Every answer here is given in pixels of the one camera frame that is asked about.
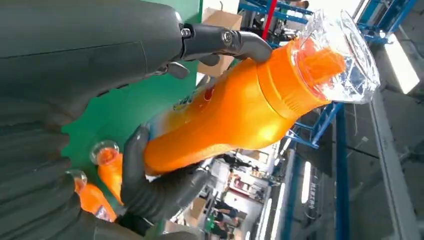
person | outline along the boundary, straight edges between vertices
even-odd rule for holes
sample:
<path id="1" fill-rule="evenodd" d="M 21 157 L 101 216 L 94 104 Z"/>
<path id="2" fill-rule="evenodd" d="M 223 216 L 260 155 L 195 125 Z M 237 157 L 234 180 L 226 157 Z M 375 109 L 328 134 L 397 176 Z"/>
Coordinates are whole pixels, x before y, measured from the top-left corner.
<path id="1" fill-rule="evenodd" d="M 223 222 L 215 221 L 215 225 L 210 233 L 219 237 L 219 239 L 234 239 L 234 234 L 229 233 L 228 227 Z"/>
<path id="2" fill-rule="evenodd" d="M 248 162 L 248 164 L 250 164 L 250 165 L 251 165 L 251 168 L 252 168 L 252 171 L 253 171 L 253 172 L 257 172 L 257 171 L 259 171 L 259 167 L 258 167 L 258 166 L 253 166 L 253 165 L 252 165 L 252 161 L 249 161 L 249 162 Z"/>
<path id="3" fill-rule="evenodd" d="M 305 0 L 305 1 L 292 2 L 290 5 L 294 7 L 298 7 L 298 8 L 308 9 L 309 1 Z M 284 14 L 307 20 L 307 16 L 305 14 L 302 14 L 300 12 L 296 12 L 293 10 L 285 10 Z M 296 22 L 296 21 L 285 20 L 284 26 L 287 29 L 302 30 L 305 27 L 305 24 Z"/>
<path id="4" fill-rule="evenodd" d="M 223 159 L 227 164 L 229 164 L 230 169 L 239 168 L 239 167 L 247 167 L 247 168 L 252 167 L 252 165 L 250 165 L 249 163 L 244 162 L 238 159 L 236 156 L 229 153 L 217 155 L 215 156 L 215 159 Z"/>
<path id="5" fill-rule="evenodd" d="M 217 214 L 217 221 L 222 222 L 224 220 L 223 214 L 229 216 L 232 219 L 232 224 L 237 225 L 239 220 L 237 218 L 237 215 L 239 214 L 239 211 L 235 209 L 234 207 L 226 204 L 223 201 L 217 201 L 215 204 L 215 209 L 218 211 Z"/>

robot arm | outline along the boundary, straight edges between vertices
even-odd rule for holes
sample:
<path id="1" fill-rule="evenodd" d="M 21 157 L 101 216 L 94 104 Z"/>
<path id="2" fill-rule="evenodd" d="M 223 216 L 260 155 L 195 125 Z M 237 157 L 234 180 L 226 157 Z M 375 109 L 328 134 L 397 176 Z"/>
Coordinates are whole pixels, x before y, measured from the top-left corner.
<path id="1" fill-rule="evenodd" d="M 13 109 L 0 113 L 0 124 L 65 125 L 110 89 L 151 75 L 184 78 L 176 61 L 213 65 L 215 54 L 257 61 L 271 54 L 255 35 L 183 24 L 173 8 L 139 0 L 4 0 L 0 30 L 0 97 Z"/>
<path id="2" fill-rule="evenodd" d="M 184 25 L 173 8 L 139 0 L 4 0 L 0 31 L 2 239 L 138 239 L 81 210 L 60 127 L 110 89 L 181 73 L 175 61 L 271 54 L 258 37 Z"/>

ceiling light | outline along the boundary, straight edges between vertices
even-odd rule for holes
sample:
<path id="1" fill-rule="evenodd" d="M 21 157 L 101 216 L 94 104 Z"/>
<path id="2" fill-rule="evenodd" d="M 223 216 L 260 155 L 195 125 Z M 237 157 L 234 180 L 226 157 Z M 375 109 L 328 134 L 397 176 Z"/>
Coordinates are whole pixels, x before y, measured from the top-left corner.
<path id="1" fill-rule="evenodd" d="M 295 134 L 294 133 L 291 133 L 289 136 L 290 137 L 293 137 Z M 287 148 L 289 147 L 289 144 L 292 142 L 292 139 L 291 138 L 287 138 L 287 140 L 285 141 L 285 143 L 284 143 L 284 146 L 282 146 L 282 150 L 281 150 L 281 152 L 279 153 L 280 155 L 283 155 L 283 153 L 284 153 L 284 151 L 286 151 L 287 150 Z"/>
<path id="2" fill-rule="evenodd" d="M 388 37 L 388 42 L 391 44 L 384 45 L 388 59 L 399 82 L 400 89 L 404 94 L 407 94 L 420 82 L 420 79 L 393 33 Z"/>
<path id="3" fill-rule="evenodd" d="M 272 203 L 273 203 L 273 200 L 271 198 L 268 199 L 268 202 L 267 202 L 266 208 L 265 208 L 265 215 L 263 217 L 262 226 L 260 228 L 259 240 L 265 240 L 265 234 L 267 233 L 268 219 L 270 218 L 271 204 Z"/>
<path id="4" fill-rule="evenodd" d="M 383 30 L 380 30 L 380 33 L 378 35 L 380 35 L 380 38 L 382 39 L 386 37 L 386 33 Z"/>
<path id="5" fill-rule="evenodd" d="M 284 189 L 286 188 L 286 184 L 282 183 L 281 188 L 279 189 L 279 195 L 278 195 L 278 203 L 277 203 L 277 209 L 275 210 L 275 217 L 274 217 L 274 223 L 272 224 L 272 232 L 271 232 L 271 239 L 276 239 L 277 231 L 280 223 L 280 214 L 281 214 L 281 207 L 283 204 L 283 196 L 284 196 Z"/>
<path id="6" fill-rule="evenodd" d="M 303 186 L 302 186 L 302 203 L 306 203 L 309 198 L 309 185 L 311 184 L 311 163 L 305 163 L 305 169 L 303 173 Z"/>

metal bolt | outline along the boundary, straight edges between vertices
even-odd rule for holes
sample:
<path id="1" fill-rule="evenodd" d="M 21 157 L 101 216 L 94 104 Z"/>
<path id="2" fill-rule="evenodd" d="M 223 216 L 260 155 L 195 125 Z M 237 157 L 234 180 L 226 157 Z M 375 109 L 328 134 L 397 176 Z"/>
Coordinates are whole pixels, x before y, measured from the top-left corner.
<path id="1" fill-rule="evenodd" d="M 233 40 L 233 35 L 231 35 L 229 31 L 223 32 L 221 37 L 222 37 L 222 41 L 224 41 L 224 43 L 226 44 L 231 43 L 231 41 Z"/>
<path id="2" fill-rule="evenodd" d="M 192 35 L 192 31 L 189 28 L 181 29 L 181 35 L 183 38 L 190 37 Z"/>

blue steel beam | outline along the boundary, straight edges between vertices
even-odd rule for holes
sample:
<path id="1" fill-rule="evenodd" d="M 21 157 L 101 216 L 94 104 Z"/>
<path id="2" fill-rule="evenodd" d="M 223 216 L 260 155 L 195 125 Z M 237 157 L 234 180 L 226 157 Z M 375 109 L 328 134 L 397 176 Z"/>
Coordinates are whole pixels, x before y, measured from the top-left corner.
<path id="1" fill-rule="evenodd" d="M 350 240 L 349 216 L 349 180 L 348 158 L 346 151 L 345 106 L 342 105 L 335 116 L 336 128 L 336 203 L 335 203 L 335 239 Z"/>
<path id="2" fill-rule="evenodd" d="M 336 113 L 342 106 L 343 103 L 332 102 L 325 107 L 323 113 L 321 113 L 318 121 L 316 121 L 315 126 L 313 127 L 314 131 L 312 132 L 311 140 L 313 145 L 316 145 L 318 140 L 320 140 L 321 136 L 324 134 L 327 127 L 330 125 L 331 121 L 336 116 Z"/>
<path id="3" fill-rule="evenodd" d="M 287 205 L 285 206 L 285 220 L 283 230 L 280 233 L 281 240 L 290 240 L 292 234 L 293 213 L 296 206 L 296 197 L 298 195 L 299 176 L 301 173 L 302 161 L 296 154 L 294 156 L 293 172 L 291 177 L 291 186 L 289 188 Z"/>
<path id="4" fill-rule="evenodd" d="M 393 0 L 378 23 L 378 27 L 385 31 L 388 31 L 390 28 L 396 30 L 397 26 L 394 23 L 399 22 L 400 24 L 415 3 L 416 0 Z"/>
<path id="5" fill-rule="evenodd" d="M 368 2 L 368 5 L 366 6 L 365 10 L 363 11 L 362 15 L 360 16 L 358 23 L 367 24 L 368 20 L 373 15 L 374 11 L 377 9 L 377 7 L 382 4 L 379 0 L 371 0 Z"/>
<path id="6" fill-rule="evenodd" d="M 238 5 L 238 8 L 244 9 L 244 10 L 247 10 L 247 11 L 261 13 L 261 14 L 268 14 L 268 10 L 266 10 L 263 7 L 253 6 L 253 5 L 249 5 L 249 4 L 245 4 L 245 3 L 240 3 Z M 306 20 L 306 19 L 296 17 L 296 16 L 287 15 L 287 14 L 284 14 L 284 13 L 281 13 L 281 12 L 274 12 L 273 16 L 278 18 L 278 19 L 287 19 L 289 21 L 293 21 L 293 22 L 296 22 L 296 23 L 301 23 L 301 24 L 307 24 L 308 23 L 308 20 Z"/>
<path id="7" fill-rule="evenodd" d="M 402 12 L 397 16 L 397 18 L 392 23 L 391 27 L 387 29 L 387 33 L 393 33 L 398 30 L 399 25 L 404 21 L 407 15 L 410 13 L 412 8 L 414 7 L 417 0 L 409 0 L 408 3 L 403 7 Z"/>
<path id="8" fill-rule="evenodd" d="M 301 138 L 299 135 L 297 135 L 292 130 L 289 130 L 288 132 L 289 132 L 289 134 L 286 134 L 284 136 L 284 138 L 291 139 L 296 143 L 303 144 L 303 145 L 309 146 L 309 147 L 314 148 L 314 149 L 318 149 L 320 147 L 317 144 L 312 144 L 310 141 L 304 140 L 303 138 Z"/>
<path id="9" fill-rule="evenodd" d="M 378 43 L 378 44 L 386 44 L 388 42 L 387 38 L 384 37 L 380 37 L 378 35 L 368 35 L 368 34 L 362 34 L 363 38 L 367 41 L 367 42 L 373 42 L 373 43 Z"/>
<path id="10" fill-rule="evenodd" d="M 307 130 L 314 130 L 314 127 L 309 126 L 309 125 L 306 125 L 306 124 L 303 124 L 303 123 L 300 123 L 300 122 L 295 122 L 294 125 L 295 126 L 298 126 L 300 128 L 307 129 Z"/>
<path id="11" fill-rule="evenodd" d="M 281 47 L 280 45 L 273 43 L 273 42 L 270 42 L 270 41 L 267 41 L 266 43 L 273 49 L 277 49 L 277 48 Z"/>
<path id="12" fill-rule="evenodd" d="M 245 1 L 248 2 L 248 3 L 254 4 L 256 6 L 259 6 L 259 7 L 264 7 L 264 8 L 270 2 L 270 1 L 267 1 L 267 0 L 245 0 Z M 302 14 L 306 14 L 306 15 L 314 14 L 313 11 L 306 10 L 302 7 L 290 6 L 289 4 L 286 4 L 286 3 L 283 3 L 283 2 L 280 2 L 280 1 L 277 2 L 277 7 L 280 7 L 282 9 L 292 10 L 292 11 L 302 13 Z"/>

